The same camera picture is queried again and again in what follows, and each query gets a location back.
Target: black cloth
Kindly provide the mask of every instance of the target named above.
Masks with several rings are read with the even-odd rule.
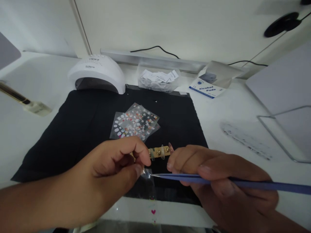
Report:
[[[69,93],[41,138],[28,151],[12,180],[35,181],[67,171],[97,145],[109,140],[115,112],[126,112],[134,102],[160,117],[161,128],[145,142],[148,148],[166,146],[169,142],[175,149],[188,144],[207,147],[188,95],[131,88],[123,95],[107,90],[75,90]],[[168,173],[167,160],[168,156],[153,161],[152,172]],[[154,183],[158,200],[200,204],[191,188],[180,182],[154,178]]]

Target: white table surface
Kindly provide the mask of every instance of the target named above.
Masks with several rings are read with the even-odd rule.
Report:
[[[10,178],[71,91],[67,72],[77,62],[75,58],[23,52],[19,60],[0,70],[0,80],[8,81],[12,88],[29,99],[42,101],[53,108],[48,116],[37,117],[23,111],[20,104],[0,92],[0,188],[15,184]],[[137,67],[120,67],[126,83],[137,85]],[[267,171],[276,182],[311,185],[311,164],[291,161],[259,123],[256,116],[268,115],[268,112],[249,92],[244,80],[233,80],[226,92],[210,99],[188,88],[194,75],[182,75],[183,85],[176,91],[190,93],[209,148],[242,156]],[[267,161],[257,156],[226,136],[219,127],[221,122],[236,126],[269,146],[273,160]],[[279,192],[279,196],[277,210],[311,230],[311,196],[287,192]],[[123,197],[102,218],[148,222],[150,219],[145,214],[147,202]],[[196,205],[156,201],[156,206],[159,213],[157,221],[161,224],[193,227],[211,227],[214,224],[204,210]]]

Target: clear plastic container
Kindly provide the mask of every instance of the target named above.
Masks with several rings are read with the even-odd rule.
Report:
[[[158,83],[153,82],[149,79],[144,79],[141,77],[141,74],[144,70],[148,70],[152,73],[154,72],[163,72],[163,73],[170,73],[173,70],[176,71],[178,74],[178,78],[176,78],[173,82],[170,83]],[[180,79],[180,71],[179,69],[173,68],[173,67],[167,67],[167,66],[152,66],[147,63],[139,63],[136,71],[136,76],[138,79],[138,86],[140,88],[149,89],[153,91],[160,91],[165,93],[171,93],[173,90],[175,90],[177,87],[179,87],[179,79]]]

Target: blue tweezers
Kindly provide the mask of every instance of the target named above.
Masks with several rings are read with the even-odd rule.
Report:
[[[203,183],[210,184],[211,182],[205,180],[200,177],[200,175],[196,174],[151,174],[154,177],[160,177],[169,180],[178,180],[185,181],[190,183]],[[311,186],[308,185],[300,185],[300,184],[289,184],[289,183],[277,183],[272,181],[247,181],[240,180],[237,178],[229,178],[233,183],[235,183],[238,187],[242,188],[254,188],[254,189],[262,189],[262,190],[279,190],[286,191],[292,193],[300,193],[311,195]]]

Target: black wire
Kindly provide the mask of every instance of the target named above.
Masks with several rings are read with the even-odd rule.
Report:
[[[305,17],[303,17],[300,21],[303,21],[305,18],[307,18],[309,15],[311,14],[311,12],[309,14],[307,14]]]
[[[138,52],[138,51],[150,50],[150,49],[153,49],[153,48],[156,48],[156,47],[159,47],[160,49],[162,49],[163,52],[166,52],[166,53],[168,53],[168,54],[170,54],[170,55],[173,55],[173,56],[177,57],[175,54],[172,54],[172,53],[169,53],[169,52],[165,51],[161,46],[158,46],[158,45],[157,45],[157,46],[154,46],[154,47],[152,47],[152,48],[141,49],[141,50],[135,50],[135,51],[131,51],[131,52]]]
[[[257,64],[257,63],[252,62],[252,61],[237,61],[237,62],[235,62],[235,63],[239,63],[239,62],[250,62],[250,63],[253,63],[254,65],[268,66],[268,65],[265,65],[265,64]]]

